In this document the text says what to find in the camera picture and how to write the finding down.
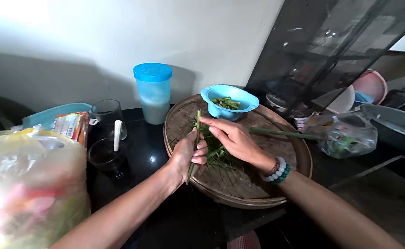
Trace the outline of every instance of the clear plastic bag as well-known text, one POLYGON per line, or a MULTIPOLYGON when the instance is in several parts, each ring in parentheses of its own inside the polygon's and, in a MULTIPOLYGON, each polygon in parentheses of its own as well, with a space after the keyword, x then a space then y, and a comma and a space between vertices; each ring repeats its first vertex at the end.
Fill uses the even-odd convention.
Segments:
POLYGON ((378 131, 357 113, 310 116, 305 133, 325 138, 318 145, 334 158, 360 156, 376 149, 378 131))
POLYGON ((52 131, 0 136, 0 248, 48 248, 90 215, 86 149, 52 131))

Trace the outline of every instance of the hand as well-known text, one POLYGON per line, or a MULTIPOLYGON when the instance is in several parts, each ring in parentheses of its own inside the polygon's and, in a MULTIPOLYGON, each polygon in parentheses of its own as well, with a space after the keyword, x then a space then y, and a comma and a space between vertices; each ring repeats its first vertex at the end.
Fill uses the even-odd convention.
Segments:
POLYGON ((194 127, 185 138, 181 139, 175 145, 172 156, 167 162, 167 164, 173 167, 174 172, 178 174, 178 177, 182 179, 181 184, 187 179, 190 162, 195 163, 195 166, 197 164, 205 164, 207 162, 205 155, 209 149, 207 148, 207 143, 203 140, 204 136, 202 133, 200 133, 200 142, 197 144, 198 150, 193 151, 196 136, 197 132, 196 128, 194 127))
POLYGON ((264 172, 268 172, 275 165, 275 159, 258 147, 242 125, 225 119, 204 117, 200 117, 200 122, 210 125, 209 131, 234 157, 249 162, 264 172))

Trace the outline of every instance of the yellow plastic bag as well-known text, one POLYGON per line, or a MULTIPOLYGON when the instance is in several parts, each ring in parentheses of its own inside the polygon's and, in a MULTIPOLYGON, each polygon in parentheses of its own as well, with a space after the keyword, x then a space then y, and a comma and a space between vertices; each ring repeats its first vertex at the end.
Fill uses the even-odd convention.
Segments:
POLYGON ((0 248, 48 248, 89 215, 82 144, 33 128, 0 136, 0 248))

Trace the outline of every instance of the forearm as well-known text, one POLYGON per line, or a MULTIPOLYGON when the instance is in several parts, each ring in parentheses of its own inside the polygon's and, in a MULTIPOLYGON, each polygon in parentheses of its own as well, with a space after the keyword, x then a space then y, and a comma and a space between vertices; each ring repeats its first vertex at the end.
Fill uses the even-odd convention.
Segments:
POLYGON ((296 171, 278 186, 342 248, 403 248, 343 199, 296 171))
POLYGON ((144 220, 180 185, 169 165, 101 208, 58 240, 51 249, 120 248, 144 220))

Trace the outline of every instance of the round bamboo tray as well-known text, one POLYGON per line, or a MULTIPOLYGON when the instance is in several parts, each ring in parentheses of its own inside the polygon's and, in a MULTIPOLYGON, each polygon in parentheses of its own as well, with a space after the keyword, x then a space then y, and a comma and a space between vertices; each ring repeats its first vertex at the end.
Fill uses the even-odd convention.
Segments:
MULTIPOLYGON (((199 109, 201 109, 201 116, 210 117, 207 103, 198 94, 183 99, 169 110, 164 123, 164 143, 169 156, 172 155, 175 144, 191 131, 199 109)), ((237 123, 244 126, 296 132, 296 129, 281 116, 262 105, 245 113, 237 123)), ((290 164, 291 169, 311 177, 312 159, 303 139, 262 134, 252 134, 252 138, 270 155, 283 157, 290 164)), ((265 183, 253 166, 242 161, 234 166, 238 169, 215 167, 209 171, 206 166, 202 166, 190 182, 214 201, 231 207, 263 209, 286 202, 281 191, 265 183)))

